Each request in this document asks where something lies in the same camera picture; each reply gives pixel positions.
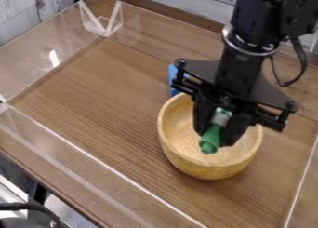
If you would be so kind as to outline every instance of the table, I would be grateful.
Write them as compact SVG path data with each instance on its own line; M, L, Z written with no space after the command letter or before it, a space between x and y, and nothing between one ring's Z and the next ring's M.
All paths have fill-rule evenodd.
M99 11L99 6L106 6L111 0L88 0L88 4L89 1L89 6ZM318 109L314 100L318 92L314 82L318 81L318 71L310 67L302 81L283 89L302 101L302 109L291 117L282 134L265 129L265 140L251 166L227 180L198 181L168 163L156 135L156 116L168 99L168 58L178 58L183 51L191 55L183 36L175 36L180 37L180 45L174 49L167 47L168 42L156 43L164 60L114 40L99 38L12 102L21 112L93 156L91 163L83 164L84 158L63 150L63 145L57 149L37 138L39 144L45 146L44 152L63 161L60 166L72 167L84 177L56 169L19 143L8 143L1 153L100 227L150 224L134 217L135 214L131 220L127 219L115 211L111 206L115 204L110 205L114 200L104 197L103 192L108 193L108 186L115 186L115 181L98 161L120 171L199 221L202 227L279 227L289 213L317 137ZM200 37L203 41L211 41L211 48L206 49L206 55L198 57L216 59L222 50L219 36ZM277 61L287 72L297 70L297 61L285 57ZM269 64L265 74L274 81ZM158 221L150 218L154 227L178 227L182 220L175 223L166 221L167 209L152 207L148 200L143 203L142 197L134 197L134 193L122 194L120 186L116 189L118 193L111 193L111 196L116 195L122 204L132 207L138 204L138 214L160 210Z

